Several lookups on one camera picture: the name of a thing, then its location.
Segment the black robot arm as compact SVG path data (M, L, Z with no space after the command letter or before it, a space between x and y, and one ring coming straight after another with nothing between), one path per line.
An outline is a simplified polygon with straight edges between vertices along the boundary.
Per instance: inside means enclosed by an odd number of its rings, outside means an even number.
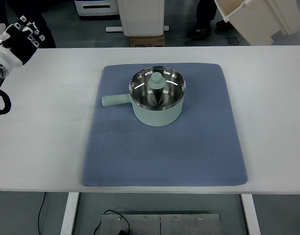
M5 78L17 67L25 65L46 40L46 21L26 14L5 27L0 24L0 88Z

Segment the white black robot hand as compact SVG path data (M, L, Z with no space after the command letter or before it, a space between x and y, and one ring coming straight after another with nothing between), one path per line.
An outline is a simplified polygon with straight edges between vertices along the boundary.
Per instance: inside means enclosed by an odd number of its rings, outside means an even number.
M0 76L8 76L13 68L26 64L46 39L35 22L25 26L26 21L25 15L20 16L0 37Z

